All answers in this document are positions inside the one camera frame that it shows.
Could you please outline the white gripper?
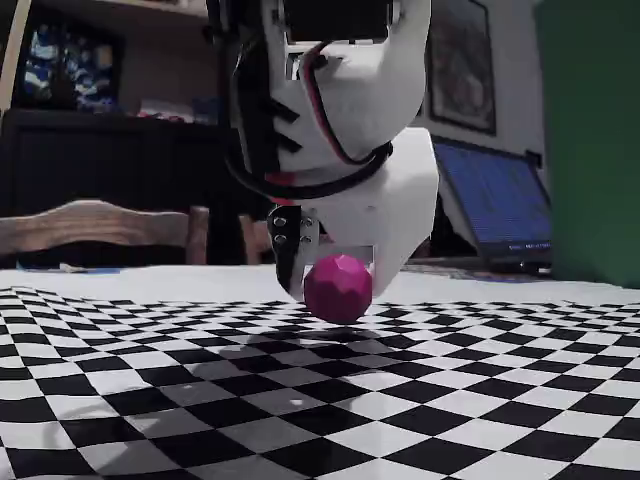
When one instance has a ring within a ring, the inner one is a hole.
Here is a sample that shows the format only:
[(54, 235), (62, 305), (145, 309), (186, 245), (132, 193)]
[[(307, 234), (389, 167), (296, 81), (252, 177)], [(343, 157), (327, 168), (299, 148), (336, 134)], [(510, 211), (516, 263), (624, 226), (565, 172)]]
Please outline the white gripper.
[(284, 159), (293, 177), (283, 185), (313, 196), (280, 198), (267, 218), (277, 280), (290, 296), (303, 296), (307, 265), (346, 254), (368, 261), (379, 297), (433, 228), (439, 173), (431, 135), (404, 129), (378, 170), (340, 165), (317, 133), (302, 141), (302, 151)]

